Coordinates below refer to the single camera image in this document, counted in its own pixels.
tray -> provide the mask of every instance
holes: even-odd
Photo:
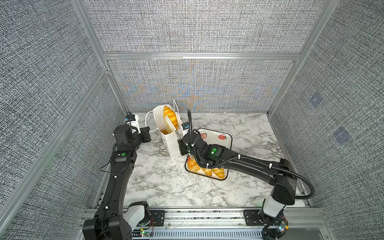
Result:
[[[199,128],[198,131],[202,135],[202,139],[207,144],[218,144],[229,149],[232,148],[232,136],[230,134],[224,133],[224,132],[217,132],[217,131],[213,131],[205,128]],[[188,157],[189,155],[187,155],[187,159],[185,160],[185,165],[184,165],[187,172],[198,174],[204,177],[213,178],[220,181],[223,181],[228,177],[228,169],[224,169],[224,178],[217,177],[213,171],[212,171],[212,176],[207,176],[201,168],[199,171],[193,172],[188,168],[188,162],[187,162]]]

marble tabletop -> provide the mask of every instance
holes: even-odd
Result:
[[[145,114],[139,115],[144,127]],[[181,114],[183,122],[186,114]],[[206,128],[229,133],[232,149],[268,161],[283,156],[265,114],[257,113],[192,113],[194,129]],[[155,129],[152,117],[147,119]],[[137,150],[134,170],[129,178],[124,205],[147,201],[152,207],[260,207],[272,186],[247,174],[229,170],[224,181],[210,179],[185,170],[186,156],[171,160],[159,132],[151,133],[152,141]],[[305,207],[297,200],[292,207]]]

red strawberry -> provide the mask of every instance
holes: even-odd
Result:
[[[221,140],[225,140],[225,139],[227,139],[227,136],[226,135],[219,135],[218,138]]]

textured wall panel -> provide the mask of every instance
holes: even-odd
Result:
[[[342,0],[272,116],[339,240],[382,239],[384,2]]]
[[[326,0],[84,0],[104,51],[299,52]]]
[[[290,60],[110,60],[128,104],[147,112],[175,98],[181,111],[267,111]]]
[[[2,1],[0,206],[101,70],[65,1]]]
[[[107,79],[68,135],[2,239],[73,239],[91,208],[123,113]]]

